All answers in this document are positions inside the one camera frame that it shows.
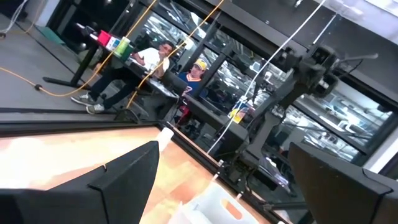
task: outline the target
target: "sneaker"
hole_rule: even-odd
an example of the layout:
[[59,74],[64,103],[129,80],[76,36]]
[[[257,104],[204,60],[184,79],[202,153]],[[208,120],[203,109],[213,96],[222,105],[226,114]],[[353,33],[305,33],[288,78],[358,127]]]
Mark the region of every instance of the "sneaker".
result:
[[92,99],[92,97],[88,93],[78,97],[73,96],[70,99],[75,103],[85,106],[95,105],[96,102],[95,100]]
[[89,114],[98,114],[102,113],[105,110],[105,107],[101,104],[89,105],[86,107],[86,110]]

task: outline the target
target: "black monitor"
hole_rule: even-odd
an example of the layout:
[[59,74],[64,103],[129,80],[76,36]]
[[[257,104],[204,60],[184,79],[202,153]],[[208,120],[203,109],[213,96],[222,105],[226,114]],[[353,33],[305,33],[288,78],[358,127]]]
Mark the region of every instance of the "black monitor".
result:
[[164,73],[164,76],[162,78],[162,83],[168,88],[169,90],[172,90],[175,94],[178,96],[182,96],[182,93],[184,93],[185,89],[187,89],[188,84],[176,76],[176,74],[166,71]]

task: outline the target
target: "orange surface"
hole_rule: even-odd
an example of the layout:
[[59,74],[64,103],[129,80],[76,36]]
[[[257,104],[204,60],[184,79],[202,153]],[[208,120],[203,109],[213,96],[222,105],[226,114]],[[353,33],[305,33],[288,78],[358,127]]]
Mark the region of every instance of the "orange surface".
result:
[[[0,139],[0,179],[5,180],[0,187],[51,189],[154,140],[159,132],[157,128],[136,128]],[[211,178],[183,149],[169,143],[160,155],[141,224],[167,223],[179,203],[204,191]],[[260,223],[269,223],[240,202]]]

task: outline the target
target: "man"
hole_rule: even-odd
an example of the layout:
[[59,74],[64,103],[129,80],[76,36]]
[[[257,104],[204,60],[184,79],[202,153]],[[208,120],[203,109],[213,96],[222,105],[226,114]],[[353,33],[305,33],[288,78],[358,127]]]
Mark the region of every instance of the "man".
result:
[[[158,66],[159,63],[163,62],[163,65],[152,74],[157,78],[162,78],[164,72],[170,65],[166,57],[173,51],[173,48],[174,44],[166,40],[160,44],[159,50],[151,47],[133,54],[132,58],[147,70],[152,70]],[[125,82],[125,85],[115,95],[104,100],[102,104],[97,103],[96,101],[100,94],[114,80],[122,80]],[[136,86],[138,86],[140,82],[141,79],[137,75],[132,74],[128,68],[121,67],[110,69],[104,72],[103,76],[91,87],[90,92],[79,97],[71,97],[71,100],[78,104],[85,105],[87,113],[89,114],[101,113],[127,97],[136,89]]]
[[[188,86],[187,89],[184,91],[183,95],[193,93],[200,84],[201,76],[207,69],[207,64],[202,59],[198,59],[194,64],[193,67],[189,72],[182,72],[178,75],[179,78],[184,80]],[[186,106],[182,106],[180,108],[182,110],[181,116],[176,116],[174,121],[179,125],[184,125],[191,117],[192,114],[189,112]]]

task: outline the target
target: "baseball cap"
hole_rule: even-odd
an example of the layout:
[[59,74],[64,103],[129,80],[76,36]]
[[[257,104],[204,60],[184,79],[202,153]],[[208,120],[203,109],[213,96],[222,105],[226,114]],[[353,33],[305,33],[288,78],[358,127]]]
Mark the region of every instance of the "baseball cap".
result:
[[194,63],[194,65],[198,65],[202,70],[206,70],[206,68],[207,68],[206,62],[205,62],[204,60],[202,60],[202,59],[198,59],[198,60]]

